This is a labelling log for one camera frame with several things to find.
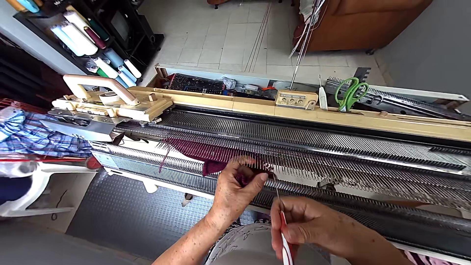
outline person's left hand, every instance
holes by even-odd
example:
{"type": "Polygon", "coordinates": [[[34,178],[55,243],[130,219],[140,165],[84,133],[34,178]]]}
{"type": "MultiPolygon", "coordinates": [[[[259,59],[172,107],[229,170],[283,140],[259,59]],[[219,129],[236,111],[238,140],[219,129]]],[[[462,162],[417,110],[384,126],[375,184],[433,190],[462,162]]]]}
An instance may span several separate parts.
{"type": "Polygon", "coordinates": [[[208,221],[213,225],[226,229],[261,191],[263,184],[268,179],[267,173],[256,175],[243,188],[235,178],[237,172],[252,176],[252,170],[245,165],[253,163],[255,163],[255,159],[251,157],[235,157],[219,174],[214,201],[207,214],[208,221]]]}

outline white tiled floor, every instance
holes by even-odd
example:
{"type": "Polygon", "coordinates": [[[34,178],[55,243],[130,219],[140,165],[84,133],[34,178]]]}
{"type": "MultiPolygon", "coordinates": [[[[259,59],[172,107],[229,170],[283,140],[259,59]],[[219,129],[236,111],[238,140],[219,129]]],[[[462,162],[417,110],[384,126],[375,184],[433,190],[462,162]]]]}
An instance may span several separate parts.
{"type": "MultiPolygon", "coordinates": [[[[139,12],[155,33],[164,33],[162,50],[152,61],[200,68],[267,74],[289,78],[297,54],[289,58],[297,15],[291,1],[233,0],[215,10],[206,1],[149,0],[139,12]]],[[[357,67],[371,67],[370,84],[385,85],[373,56],[364,51],[320,51],[306,54],[297,78],[317,84],[318,75],[352,77],[357,67]]]]}

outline black electrical cord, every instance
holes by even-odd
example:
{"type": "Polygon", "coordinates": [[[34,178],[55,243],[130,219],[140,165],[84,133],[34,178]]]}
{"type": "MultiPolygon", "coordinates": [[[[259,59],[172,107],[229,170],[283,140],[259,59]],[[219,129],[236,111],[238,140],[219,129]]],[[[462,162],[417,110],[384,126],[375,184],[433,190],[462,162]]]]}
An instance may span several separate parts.
{"type": "MultiPolygon", "coordinates": [[[[62,196],[60,197],[59,201],[56,204],[56,208],[59,207],[59,203],[62,201],[62,197],[65,195],[66,192],[67,192],[67,190],[65,190],[64,193],[62,193],[62,196]]],[[[51,214],[51,220],[52,221],[57,220],[57,214],[56,213],[51,214]]]]}

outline green scissors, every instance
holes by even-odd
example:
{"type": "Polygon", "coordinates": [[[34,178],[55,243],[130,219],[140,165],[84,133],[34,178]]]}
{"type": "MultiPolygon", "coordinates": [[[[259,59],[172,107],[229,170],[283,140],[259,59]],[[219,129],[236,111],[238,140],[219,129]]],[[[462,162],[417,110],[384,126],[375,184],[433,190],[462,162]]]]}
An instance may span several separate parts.
{"type": "Polygon", "coordinates": [[[360,98],[364,97],[366,93],[368,92],[368,89],[370,88],[370,85],[367,83],[360,83],[360,80],[356,77],[351,77],[342,83],[340,83],[339,87],[337,87],[337,91],[335,92],[335,101],[339,104],[339,111],[341,112],[347,112],[350,111],[350,108],[352,107],[353,103],[357,102],[360,98]],[[343,99],[339,100],[337,98],[337,95],[339,93],[340,88],[346,84],[348,81],[352,81],[350,84],[350,87],[345,91],[343,94],[343,99]],[[358,97],[354,98],[357,89],[360,87],[364,87],[365,91],[359,95],[358,97]]]}

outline blue plaid cloth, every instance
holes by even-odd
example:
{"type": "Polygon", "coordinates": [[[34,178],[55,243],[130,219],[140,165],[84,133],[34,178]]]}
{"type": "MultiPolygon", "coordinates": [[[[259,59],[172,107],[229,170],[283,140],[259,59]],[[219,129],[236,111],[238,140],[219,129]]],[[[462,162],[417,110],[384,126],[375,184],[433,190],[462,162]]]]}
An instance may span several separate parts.
{"type": "Polygon", "coordinates": [[[0,123],[0,152],[37,154],[53,157],[90,157],[86,140],[46,128],[40,120],[53,116],[15,109],[0,123]]]}

